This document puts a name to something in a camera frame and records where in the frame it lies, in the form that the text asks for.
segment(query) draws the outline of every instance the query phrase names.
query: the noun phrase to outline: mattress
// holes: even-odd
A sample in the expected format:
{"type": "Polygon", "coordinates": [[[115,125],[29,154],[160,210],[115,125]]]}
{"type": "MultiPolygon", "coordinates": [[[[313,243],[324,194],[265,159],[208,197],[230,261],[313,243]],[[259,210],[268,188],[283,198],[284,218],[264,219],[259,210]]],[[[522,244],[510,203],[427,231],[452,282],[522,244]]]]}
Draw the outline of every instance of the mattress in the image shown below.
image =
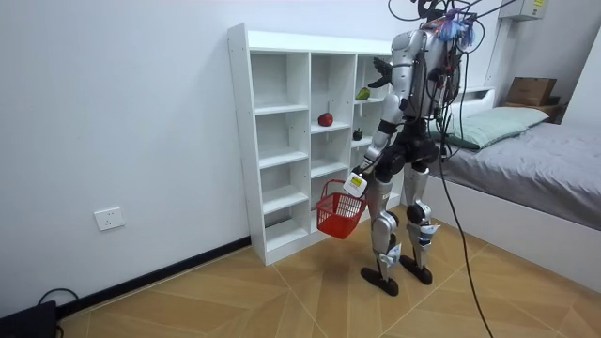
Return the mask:
{"type": "Polygon", "coordinates": [[[599,133],[542,123],[478,152],[458,150],[442,168],[448,181],[601,230],[599,133]]]}

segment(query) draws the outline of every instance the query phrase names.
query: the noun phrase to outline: white tag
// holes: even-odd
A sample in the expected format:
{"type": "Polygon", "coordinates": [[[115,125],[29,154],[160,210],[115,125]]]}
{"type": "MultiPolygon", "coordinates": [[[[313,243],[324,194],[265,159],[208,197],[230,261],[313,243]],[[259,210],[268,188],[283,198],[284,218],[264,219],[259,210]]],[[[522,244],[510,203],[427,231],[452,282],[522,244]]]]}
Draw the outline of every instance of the white tag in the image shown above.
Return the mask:
{"type": "Polygon", "coordinates": [[[350,173],[344,188],[352,196],[361,197],[365,192],[365,188],[367,188],[367,181],[355,173],[350,173]]]}

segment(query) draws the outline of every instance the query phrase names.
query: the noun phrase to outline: red apple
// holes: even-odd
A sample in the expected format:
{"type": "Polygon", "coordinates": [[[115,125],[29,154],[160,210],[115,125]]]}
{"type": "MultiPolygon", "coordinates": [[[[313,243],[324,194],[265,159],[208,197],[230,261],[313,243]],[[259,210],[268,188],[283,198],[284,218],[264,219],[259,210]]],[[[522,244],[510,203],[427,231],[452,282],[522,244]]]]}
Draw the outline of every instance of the red apple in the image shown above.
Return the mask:
{"type": "Polygon", "coordinates": [[[321,127],[329,127],[329,126],[331,126],[331,124],[333,122],[334,122],[334,116],[332,116],[330,113],[322,114],[317,119],[317,123],[321,127]]]}

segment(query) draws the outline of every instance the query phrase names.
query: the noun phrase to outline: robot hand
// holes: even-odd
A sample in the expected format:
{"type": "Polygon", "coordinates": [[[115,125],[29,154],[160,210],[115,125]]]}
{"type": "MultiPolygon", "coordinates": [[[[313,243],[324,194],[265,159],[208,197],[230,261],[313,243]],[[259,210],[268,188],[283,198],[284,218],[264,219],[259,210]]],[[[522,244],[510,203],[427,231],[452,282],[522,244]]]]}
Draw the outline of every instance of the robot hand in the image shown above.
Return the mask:
{"type": "Polygon", "coordinates": [[[374,57],[374,67],[376,67],[376,70],[382,77],[367,86],[370,88],[381,88],[389,84],[393,77],[393,66],[384,60],[374,57]]]}

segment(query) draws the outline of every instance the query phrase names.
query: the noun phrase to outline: black wire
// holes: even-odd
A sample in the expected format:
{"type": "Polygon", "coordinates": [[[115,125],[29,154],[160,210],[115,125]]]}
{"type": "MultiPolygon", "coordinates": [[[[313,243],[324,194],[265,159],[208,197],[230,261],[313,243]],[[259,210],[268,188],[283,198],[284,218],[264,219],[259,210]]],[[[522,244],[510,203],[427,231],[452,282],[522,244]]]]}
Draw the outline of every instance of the black wire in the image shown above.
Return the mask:
{"type": "Polygon", "coordinates": [[[478,16],[476,17],[476,19],[480,19],[480,18],[482,18],[482,17],[484,17],[484,16],[486,16],[486,15],[488,15],[488,14],[490,14],[490,13],[494,12],[494,11],[497,11],[497,10],[499,10],[499,9],[501,9],[501,8],[504,8],[505,6],[511,5],[511,4],[513,4],[515,1],[517,1],[517,0],[511,0],[510,2],[508,2],[508,3],[506,3],[506,4],[502,4],[502,5],[500,5],[500,6],[499,6],[499,7],[497,7],[497,8],[493,8],[493,9],[489,10],[488,12],[486,12],[486,13],[484,13],[484,14],[478,15],[478,16]]]}
{"type": "MultiPolygon", "coordinates": [[[[459,129],[461,129],[461,141],[464,140],[464,136],[463,136],[463,101],[466,98],[466,90],[468,89],[468,67],[470,66],[470,55],[466,54],[466,75],[465,75],[465,79],[464,79],[464,84],[463,84],[463,95],[461,95],[461,103],[459,104],[459,129]]],[[[455,153],[452,153],[451,156],[449,156],[446,161],[450,160],[453,156],[456,155],[456,153],[459,152],[459,150],[461,150],[461,146],[459,146],[457,148],[457,150],[455,151],[455,153]]]]}
{"type": "Polygon", "coordinates": [[[459,52],[461,52],[463,54],[472,54],[472,53],[476,52],[476,50],[478,48],[480,48],[480,46],[482,46],[482,43],[485,41],[485,38],[486,38],[486,28],[485,28],[485,26],[479,20],[476,20],[474,22],[480,24],[480,26],[482,27],[482,38],[480,39],[480,43],[478,43],[478,45],[476,46],[476,48],[472,49],[469,52],[464,51],[461,48],[459,48],[459,46],[457,46],[457,49],[459,50],[459,52]]]}
{"type": "Polygon", "coordinates": [[[41,303],[44,301],[44,299],[45,299],[46,297],[48,297],[48,295],[50,295],[51,293],[53,293],[53,292],[56,292],[56,291],[64,291],[64,292],[69,292],[69,293],[70,293],[70,294],[71,294],[71,295],[72,295],[72,296],[75,298],[75,300],[79,300],[79,296],[77,296],[77,294],[76,294],[75,292],[73,292],[73,291],[71,291],[71,290],[69,290],[69,289],[67,289],[67,288],[64,288],[64,287],[58,287],[58,288],[56,288],[56,289],[52,289],[52,290],[50,290],[50,291],[46,292],[46,293],[44,294],[44,296],[42,296],[42,297],[39,299],[38,305],[40,305],[40,304],[41,304],[41,303]]]}
{"type": "Polygon", "coordinates": [[[470,277],[470,286],[471,286],[471,294],[473,295],[473,299],[476,303],[476,307],[478,308],[478,313],[480,313],[480,317],[482,318],[482,322],[485,324],[486,331],[488,331],[488,335],[490,338],[494,338],[492,331],[488,327],[488,323],[486,322],[486,318],[484,313],[482,312],[482,308],[480,307],[480,301],[478,300],[478,296],[476,295],[476,288],[473,285],[473,279],[471,278],[471,269],[470,269],[470,260],[468,259],[468,244],[466,243],[466,236],[463,233],[463,228],[461,227],[461,223],[457,219],[457,212],[455,210],[455,205],[453,204],[453,199],[449,194],[449,189],[447,188],[447,182],[444,179],[444,172],[442,171],[442,161],[439,161],[440,167],[440,179],[442,179],[442,186],[444,187],[444,192],[447,195],[447,199],[449,200],[449,205],[451,206],[451,211],[453,212],[453,217],[455,218],[455,222],[457,223],[457,227],[459,228],[459,233],[461,234],[461,240],[463,241],[463,254],[466,260],[466,268],[468,269],[468,277],[470,277]]]}
{"type": "MultiPolygon", "coordinates": [[[[463,108],[463,101],[465,99],[466,89],[467,89],[467,86],[468,86],[468,69],[469,69],[469,65],[470,65],[470,55],[466,54],[466,71],[465,71],[465,74],[464,74],[465,79],[464,79],[463,96],[461,98],[461,106],[459,108],[459,123],[460,123],[460,126],[461,126],[461,137],[462,137],[462,139],[463,139],[463,122],[462,122],[463,115],[462,115],[462,108],[463,108]]],[[[447,91],[447,93],[445,93],[445,97],[446,97],[446,95],[448,94],[448,91],[450,90],[450,86],[447,86],[447,88],[445,90],[447,91]]],[[[443,128],[442,128],[443,132],[440,134],[440,145],[442,147],[445,147],[445,145],[446,145],[447,130],[448,130],[449,125],[451,123],[451,118],[449,116],[449,106],[450,106],[450,104],[447,105],[446,108],[445,108],[445,110],[444,110],[444,122],[446,122],[446,125],[444,125],[445,123],[443,123],[443,128]]],[[[451,198],[451,195],[449,194],[449,189],[447,187],[447,182],[446,182],[446,179],[444,178],[444,171],[442,169],[442,161],[443,161],[442,152],[440,152],[440,155],[439,155],[440,179],[442,180],[442,186],[444,187],[444,192],[445,192],[445,194],[447,196],[447,199],[449,200],[449,205],[451,206],[451,211],[453,212],[453,218],[455,219],[455,222],[457,223],[457,228],[459,228],[459,233],[461,234],[461,241],[463,243],[464,259],[465,259],[465,262],[466,262],[466,268],[468,270],[468,277],[470,278],[471,294],[473,295],[474,302],[476,303],[476,308],[478,308],[478,313],[480,314],[480,317],[482,318],[482,322],[484,323],[484,325],[486,327],[486,331],[488,332],[488,335],[490,336],[490,338],[494,338],[494,335],[492,334],[492,331],[488,327],[488,322],[486,322],[485,314],[482,311],[482,307],[480,306],[480,301],[478,300],[478,295],[476,293],[476,288],[475,288],[475,286],[473,284],[473,278],[471,276],[471,268],[470,268],[470,259],[468,257],[468,244],[466,242],[466,236],[465,236],[465,233],[463,232],[463,227],[461,226],[461,222],[457,218],[457,211],[455,210],[455,204],[453,203],[453,199],[451,198]]]]}
{"type": "Polygon", "coordinates": [[[398,20],[400,20],[400,21],[404,21],[404,22],[409,22],[409,23],[411,23],[411,22],[416,22],[416,21],[419,21],[419,20],[421,20],[421,19],[422,19],[422,18],[415,18],[415,19],[405,19],[405,18],[401,18],[400,16],[397,16],[396,14],[394,14],[394,12],[393,12],[393,8],[391,8],[391,2],[392,2],[392,1],[393,1],[393,0],[388,0],[388,10],[391,12],[391,14],[392,14],[392,15],[393,15],[393,16],[394,16],[396,19],[398,19],[398,20]]]}

